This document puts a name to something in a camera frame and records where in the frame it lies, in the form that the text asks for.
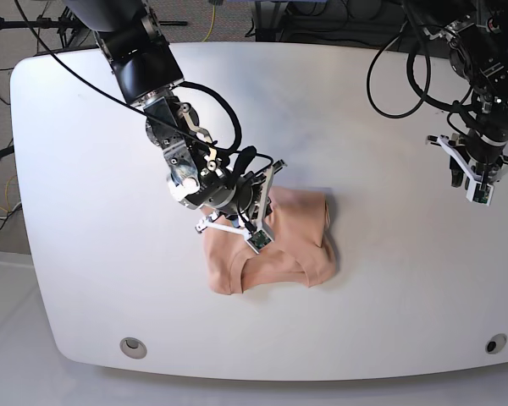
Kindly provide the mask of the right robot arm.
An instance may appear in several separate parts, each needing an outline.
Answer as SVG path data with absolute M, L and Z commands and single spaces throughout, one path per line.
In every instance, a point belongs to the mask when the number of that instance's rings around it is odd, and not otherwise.
M 266 222 L 269 191 L 284 162 L 270 159 L 257 172 L 249 171 L 262 153 L 241 145 L 239 119 L 216 91 L 185 80 L 147 2 L 68 1 L 66 6 L 94 33 L 122 94 L 117 103 L 146 118 L 147 136 L 162 150 L 169 168 L 171 195 L 191 210 L 209 209 L 197 232 L 214 228 L 254 245 L 272 241 Z M 194 107 L 174 94 L 177 87 L 203 92 L 224 109 L 234 130 L 230 146 L 217 145 L 200 126 Z

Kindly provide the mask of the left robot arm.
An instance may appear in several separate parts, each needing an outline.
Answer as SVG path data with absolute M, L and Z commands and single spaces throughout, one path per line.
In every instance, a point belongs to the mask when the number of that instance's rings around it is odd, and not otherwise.
M 508 173 L 508 1 L 404 1 L 406 20 L 383 46 L 388 50 L 411 30 L 406 76 L 421 107 L 428 104 L 465 124 L 450 136 L 426 141 L 450 158 L 451 184 L 463 187 L 471 202 L 487 205 L 494 186 Z M 416 82 L 414 64 L 421 52 L 430 58 L 428 42 L 444 40 L 450 66 L 468 83 L 466 95 L 451 103 L 431 97 L 432 66 L 424 85 Z

